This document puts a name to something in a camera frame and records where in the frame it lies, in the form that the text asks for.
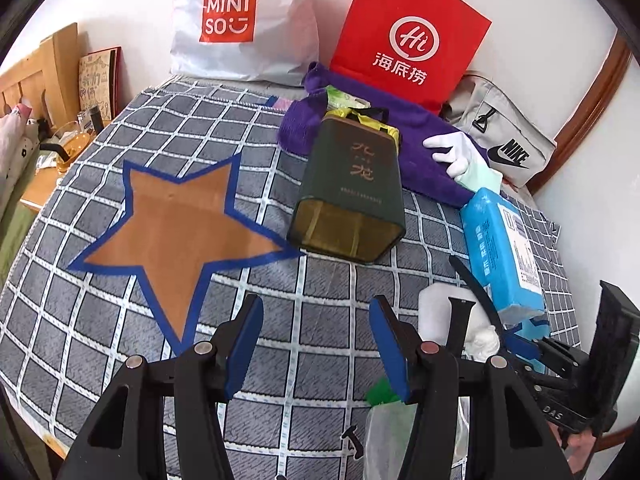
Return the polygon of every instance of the blue star border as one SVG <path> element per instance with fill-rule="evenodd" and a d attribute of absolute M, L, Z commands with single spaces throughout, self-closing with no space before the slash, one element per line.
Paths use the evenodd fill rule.
<path fill-rule="evenodd" d="M 236 190 L 238 188 L 238 176 L 240 173 L 240 159 L 241 152 L 217 162 L 213 166 L 208 166 L 202 170 L 189 174 L 188 176 L 178 178 L 176 176 L 162 173 L 152 168 L 146 168 L 140 166 L 131 161 L 125 160 L 122 167 L 122 181 L 125 189 L 125 211 L 122 217 L 111 227 L 109 227 L 101 236 L 99 236 L 95 242 L 85 248 L 76 258 L 67 266 L 68 270 L 78 270 L 81 272 L 92 272 L 94 274 L 104 274 L 108 276 L 136 276 L 142 293 L 151 309 L 154 319 L 164 337 L 169 342 L 172 350 L 176 355 L 180 355 L 187 348 L 190 348 L 193 344 L 196 327 L 198 325 L 198 318 L 200 317 L 200 311 L 204 303 L 204 298 L 209 287 L 211 275 L 214 272 L 220 270 L 230 269 L 243 269 L 245 267 L 255 267 L 265 264 L 270 264 L 279 260 L 287 260 L 289 258 L 298 258 L 302 253 L 289 245 L 289 243 L 280 235 L 271 231 L 269 228 L 256 223 L 241 212 L 236 211 L 234 203 L 236 200 Z M 200 271 L 200 277 L 196 283 L 193 296 L 191 297 L 191 303 L 187 314 L 187 319 L 184 325 L 184 332 L 182 339 L 178 338 L 174 329 L 169 324 L 164 310 L 162 309 L 158 298 L 151 287 L 151 284 L 146 276 L 146 272 L 143 266 L 103 266 L 99 264 L 91 264 L 85 261 L 85 259 L 105 244 L 116 232 L 133 216 L 133 193 L 134 190 L 131 186 L 131 171 L 140 171 L 142 173 L 148 173 L 152 176 L 158 177 L 167 182 L 174 184 L 184 184 L 190 180 L 194 180 L 204 174 L 212 171 L 220 170 L 224 166 L 231 165 L 231 171 L 229 173 L 229 180 L 226 186 L 225 206 L 224 213 L 231 218 L 239 221 L 245 227 L 258 234 L 265 236 L 272 240 L 276 245 L 282 248 L 281 251 L 274 251 L 272 253 L 262 254 L 260 256 L 254 256 L 252 258 L 241 258 L 235 260 L 218 260 L 215 262 L 207 262 L 202 266 Z"/>

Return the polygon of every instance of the purple towel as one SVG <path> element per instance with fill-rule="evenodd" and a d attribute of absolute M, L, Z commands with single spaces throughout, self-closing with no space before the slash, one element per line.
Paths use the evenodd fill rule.
<path fill-rule="evenodd" d="M 310 94 L 309 97 L 291 105 L 282 119 L 278 142 L 284 150 L 303 156 L 311 152 L 318 126 L 326 110 L 324 88 L 333 85 L 343 92 L 369 101 L 373 107 L 388 108 L 387 122 L 390 126 L 398 128 L 402 137 L 398 162 L 403 187 L 457 208 L 471 200 L 473 192 L 460 186 L 447 175 L 448 165 L 435 162 L 431 158 L 434 151 L 445 150 L 430 150 L 422 145 L 422 141 L 427 137 L 457 131 L 454 126 L 420 105 L 330 72 L 320 63 L 312 63 L 309 66 L 304 85 Z M 488 161 L 486 150 L 476 143 L 475 145 L 484 160 Z"/>

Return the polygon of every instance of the book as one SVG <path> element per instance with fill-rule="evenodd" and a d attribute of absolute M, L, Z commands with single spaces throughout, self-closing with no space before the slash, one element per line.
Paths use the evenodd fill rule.
<path fill-rule="evenodd" d="M 119 46 L 81 57 L 78 70 L 80 109 L 100 108 L 103 122 L 112 121 L 120 112 L 118 103 Z"/>

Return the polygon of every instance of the brown wooden trim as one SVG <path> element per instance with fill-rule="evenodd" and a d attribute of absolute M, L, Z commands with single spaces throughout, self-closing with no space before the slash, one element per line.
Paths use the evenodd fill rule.
<path fill-rule="evenodd" d="M 609 449 L 610 447 L 616 447 L 620 444 L 624 444 L 626 440 L 631 436 L 634 432 L 636 425 L 633 424 L 624 430 L 617 431 L 615 433 L 607 433 L 601 436 L 596 445 L 594 447 L 594 452 L 604 451 L 605 449 Z"/>
<path fill-rule="evenodd" d="M 587 137 L 616 94 L 630 60 L 631 50 L 627 46 L 624 36 L 618 32 L 596 80 L 571 119 L 567 121 L 556 137 L 558 147 L 551 160 L 543 171 L 527 183 L 531 193 L 540 190 Z"/>

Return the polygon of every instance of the gray checkered fabric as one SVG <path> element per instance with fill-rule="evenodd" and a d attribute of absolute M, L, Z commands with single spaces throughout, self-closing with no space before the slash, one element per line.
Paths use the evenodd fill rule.
<path fill-rule="evenodd" d="M 171 357 L 135 276 L 66 270 L 123 214 L 123 160 L 184 176 L 241 151 L 236 209 L 284 236 L 305 161 L 278 147 L 282 114 L 266 102 L 198 82 L 142 92 L 71 167 L 34 222 L 0 297 L 0 381 L 67 445 L 128 356 Z M 364 439 L 364 396 L 384 374 L 367 301 L 385 294 L 400 319 L 417 326 L 419 291 L 436 281 L 459 285 L 447 258 L 466 258 L 458 211 L 403 196 L 406 237 L 373 265 L 304 254 L 212 276 L 196 341 L 232 319 L 246 292 L 264 301 L 243 388 L 218 407 L 236 480 L 362 478 L 362 460 L 341 435 L 356 425 Z M 164 441 L 168 472 L 177 477 L 172 399 Z"/>
<path fill-rule="evenodd" d="M 538 265 L 551 336 L 558 341 L 580 348 L 574 302 L 560 254 L 556 248 L 560 227 L 549 221 L 540 211 L 530 208 L 516 198 L 505 194 L 502 196 L 519 209 L 527 230 L 533 256 Z"/>

